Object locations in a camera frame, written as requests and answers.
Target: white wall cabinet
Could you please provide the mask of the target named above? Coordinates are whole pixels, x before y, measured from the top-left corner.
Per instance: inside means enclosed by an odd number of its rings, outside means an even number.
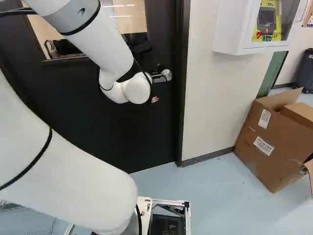
[[[219,0],[213,51],[289,50],[312,0]]]

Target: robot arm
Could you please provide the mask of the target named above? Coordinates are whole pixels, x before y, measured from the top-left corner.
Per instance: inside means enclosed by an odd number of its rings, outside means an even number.
[[[134,58],[99,0],[25,2],[100,67],[99,85],[109,99],[135,104],[149,99],[149,74],[146,77],[139,72],[125,82],[117,82],[130,70]]]
[[[136,104],[149,98],[142,72],[117,82],[133,56],[98,0],[26,3],[100,67],[99,84],[108,98]],[[1,71],[0,113],[0,199],[104,235],[127,228],[137,200],[131,177],[49,128],[20,101]]]

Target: cardboard box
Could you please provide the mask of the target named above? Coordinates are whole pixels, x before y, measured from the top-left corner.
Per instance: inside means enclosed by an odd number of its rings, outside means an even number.
[[[313,176],[313,108],[295,104],[301,91],[256,99],[235,145],[235,154],[272,193],[307,172]]]

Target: baseboard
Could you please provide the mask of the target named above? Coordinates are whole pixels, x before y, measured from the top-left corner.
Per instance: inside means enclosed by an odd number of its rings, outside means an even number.
[[[209,160],[209,159],[212,159],[212,158],[216,158],[216,157],[225,155],[227,153],[231,153],[233,151],[234,151],[234,146],[233,147],[229,147],[229,148],[225,148],[225,149],[222,149],[222,150],[219,150],[219,151],[215,151],[213,153],[204,154],[204,155],[201,155],[199,157],[195,157],[195,158],[191,158],[191,159],[188,159],[188,160],[181,161],[180,166],[181,167],[186,167],[186,166],[189,166],[189,165],[193,165],[193,164],[196,164],[196,163],[203,162],[205,160]]]
[[[272,89],[278,89],[278,88],[284,88],[284,87],[292,87],[293,84],[294,84],[293,82],[285,83],[285,84],[278,84],[278,85],[274,85]]]

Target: aed device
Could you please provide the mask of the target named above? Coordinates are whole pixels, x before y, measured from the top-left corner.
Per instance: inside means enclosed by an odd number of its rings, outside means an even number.
[[[280,0],[262,0],[252,37],[253,42],[282,40],[280,4]]]

